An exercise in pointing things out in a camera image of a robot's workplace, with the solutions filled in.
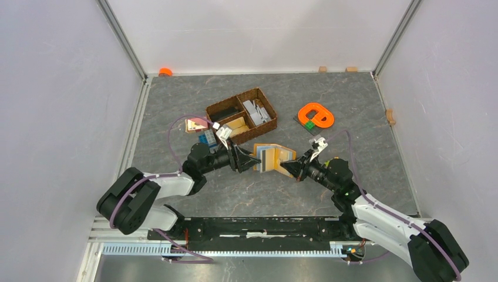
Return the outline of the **yellow leather card holder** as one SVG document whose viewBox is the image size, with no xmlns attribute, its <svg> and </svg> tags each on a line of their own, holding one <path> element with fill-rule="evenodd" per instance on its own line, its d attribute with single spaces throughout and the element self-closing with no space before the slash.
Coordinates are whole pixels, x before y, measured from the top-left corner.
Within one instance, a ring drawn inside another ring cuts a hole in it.
<svg viewBox="0 0 498 282">
<path fill-rule="evenodd" d="M 292 174 L 280 164 L 295 160 L 296 151 L 278 144 L 255 143 L 253 146 L 253 155 L 261 160 L 261 163 L 253 166 L 254 171 L 264 173 L 274 170 L 285 176 L 292 177 Z"/>
</svg>

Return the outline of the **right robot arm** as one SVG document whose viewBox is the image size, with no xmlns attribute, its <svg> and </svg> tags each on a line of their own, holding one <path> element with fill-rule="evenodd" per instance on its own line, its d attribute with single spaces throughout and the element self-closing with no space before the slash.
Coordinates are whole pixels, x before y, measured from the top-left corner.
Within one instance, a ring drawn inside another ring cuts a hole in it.
<svg viewBox="0 0 498 282">
<path fill-rule="evenodd" d="M 312 150 L 280 165 L 299 182 L 310 178 L 333 192 L 331 200 L 345 219 L 341 236 L 357 237 L 380 245 L 406 262 L 420 281 L 460 281 L 469 259 L 439 220 L 430 222 L 388 207 L 360 188 L 346 160 L 321 164 Z"/>
</svg>

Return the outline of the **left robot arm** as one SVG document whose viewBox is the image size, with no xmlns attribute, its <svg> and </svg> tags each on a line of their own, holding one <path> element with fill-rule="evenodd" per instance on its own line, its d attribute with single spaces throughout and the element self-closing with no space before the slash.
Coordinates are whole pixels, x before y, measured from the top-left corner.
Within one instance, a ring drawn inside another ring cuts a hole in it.
<svg viewBox="0 0 498 282">
<path fill-rule="evenodd" d="M 228 142 L 210 150 L 205 143 L 192 145 L 181 172 L 150 174 L 135 167 L 126 169 L 99 199 L 97 212 L 108 219 L 110 227 L 124 235 L 141 226 L 158 228 L 170 239 L 184 233 L 180 215 L 165 204 L 173 196 L 192 196 L 207 183 L 205 174 L 223 167 L 242 173 L 261 160 Z"/>
</svg>

